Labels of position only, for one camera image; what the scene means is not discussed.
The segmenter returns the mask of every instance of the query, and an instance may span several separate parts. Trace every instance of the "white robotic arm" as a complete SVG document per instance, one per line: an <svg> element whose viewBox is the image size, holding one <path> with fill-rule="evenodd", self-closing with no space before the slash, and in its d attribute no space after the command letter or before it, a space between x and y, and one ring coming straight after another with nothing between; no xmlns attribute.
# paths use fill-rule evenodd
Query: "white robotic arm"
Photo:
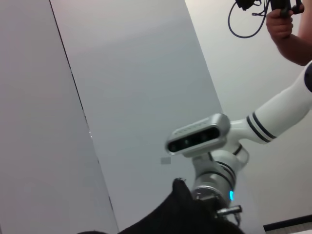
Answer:
<svg viewBox="0 0 312 234"><path fill-rule="evenodd" d="M266 144L297 124L312 107L312 61L292 86L273 97L247 118L230 122L216 114L175 130L166 142L172 155L191 157L196 179L195 199L215 200L216 215L241 212L229 208L237 173L247 164L248 152L239 143L249 139Z"/></svg>

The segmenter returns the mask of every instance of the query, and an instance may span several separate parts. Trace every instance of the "black fabric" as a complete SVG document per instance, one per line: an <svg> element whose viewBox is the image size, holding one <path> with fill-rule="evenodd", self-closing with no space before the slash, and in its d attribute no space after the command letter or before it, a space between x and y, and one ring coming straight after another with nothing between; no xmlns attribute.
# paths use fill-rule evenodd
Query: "black fabric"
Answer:
<svg viewBox="0 0 312 234"><path fill-rule="evenodd" d="M176 179L171 194L159 207L120 234L243 234L233 223L215 219L213 209L212 205L193 200L184 181Z"/></svg>

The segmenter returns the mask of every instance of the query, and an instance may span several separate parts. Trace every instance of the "cable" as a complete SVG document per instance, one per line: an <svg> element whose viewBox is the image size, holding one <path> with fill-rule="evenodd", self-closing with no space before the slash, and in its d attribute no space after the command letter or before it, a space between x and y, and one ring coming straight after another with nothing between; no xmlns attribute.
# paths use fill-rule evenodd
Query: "cable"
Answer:
<svg viewBox="0 0 312 234"><path fill-rule="evenodd" d="M259 4L255 4L255 3L254 3L254 5L255 5L255 6L260 6L260 5L262 4L262 0L257 0L257 1L259 2ZM231 23L230 23L232 11L233 11L235 5L237 4L237 3L235 2L235 3L233 4L231 10L230 10L229 17L228 17L228 26L229 26L230 32L231 32L234 36L236 36L236 37L238 37L238 38L243 38L243 39L252 38L253 36L257 35L258 32L261 30L263 24L264 24L265 18L266 18L266 16L267 16L268 8L269 8L269 3L270 3L270 0L265 0L265 1L263 2L263 11L262 11L262 12L260 12L260 13L252 13L252 16L262 16L262 17L263 17L263 20L262 20L262 22L261 22L260 27L258 28L258 30L257 30L254 34L252 34L252 35L250 35L250 36L241 36L241 35L236 34L236 33L233 31L233 29L231 28Z"/></svg>

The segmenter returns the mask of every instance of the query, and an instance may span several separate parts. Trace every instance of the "human arm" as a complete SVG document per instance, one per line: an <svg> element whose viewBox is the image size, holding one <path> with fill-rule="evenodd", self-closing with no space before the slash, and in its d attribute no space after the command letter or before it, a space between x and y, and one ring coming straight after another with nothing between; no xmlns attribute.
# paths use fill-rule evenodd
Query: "human arm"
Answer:
<svg viewBox="0 0 312 234"><path fill-rule="evenodd" d="M304 4L305 12L298 36L292 34L292 11L288 18L280 17L280 9L267 15L268 31L281 55L301 66L312 60L312 29L309 27L309 23L312 22L312 1L306 0Z"/></svg>

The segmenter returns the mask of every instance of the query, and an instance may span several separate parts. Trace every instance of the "black stripe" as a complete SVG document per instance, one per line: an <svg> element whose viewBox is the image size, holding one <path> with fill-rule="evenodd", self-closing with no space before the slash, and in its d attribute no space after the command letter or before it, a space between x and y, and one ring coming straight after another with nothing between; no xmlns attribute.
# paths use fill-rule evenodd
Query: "black stripe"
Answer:
<svg viewBox="0 0 312 234"><path fill-rule="evenodd" d="M254 133L255 133L261 140L263 140L263 141L266 142L266 143L271 142L270 140L268 140L268 139L266 139L265 137L263 137L263 136L261 135L260 132L258 132L258 130L253 126L253 123L250 121L249 116L247 116L247 123L249 124L249 127L254 131Z"/></svg>
<svg viewBox="0 0 312 234"><path fill-rule="evenodd" d="M238 155L238 153L243 149L242 144L239 144L238 149L233 153L234 155Z"/></svg>
<svg viewBox="0 0 312 234"><path fill-rule="evenodd" d="M223 175L222 173L216 172L216 171L207 171L207 172L204 172L204 173L200 174L199 176L197 176L197 178L200 178L201 176L203 176L205 174L216 174L218 176L223 177L229 183L229 186L231 187L231 189L234 190L233 185L230 182L230 180L225 175Z"/></svg>
<svg viewBox="0 0 312 234"><path fill-rule="evenodd" d="M227 168L229 168L231 170L233 175L236 176L235 172L233 171L233 169L228 164L225 164L224 162L219 162L219 161L217 161L216 163L223 165L223 166L226 166Z"/></svg>
<svg viewBox="0 0 312 234"><path fill-rule="evenodd" d="M312 222L312 215L303 216L299 218L293 218L293 219L289 219L289 220L285 220L285 221L281 221L277 223L271 223L271 224L264 225L263 227L264 227L264 230L268 232L268 231L272 231L275 229L286 228L286 227L299 225L303 223L309 223L309 222Z"/></svg>
<svg viewBox="0 0 312 234"><path fill-rule="evenodd" d="M255 115L255 112L253 112L253 119L255 120L255 122L258 124L259 128L270 138L275 139L276 136L272 135L271 133L269 133L268 130L265 129L265 127L260 123L260 121L258 120L257 116Z"/></svg>
<svg viewBox="0 0 312 234"><path fill-rule="evenodd" d="M232 180L233 180L233 183L236 184L236 179L235 179L235 176L231 173L231 171L229 170L228 167L226 166L221 166L223 170L225 170L227 173L229 173L229 175L231 176Z"/></svg>

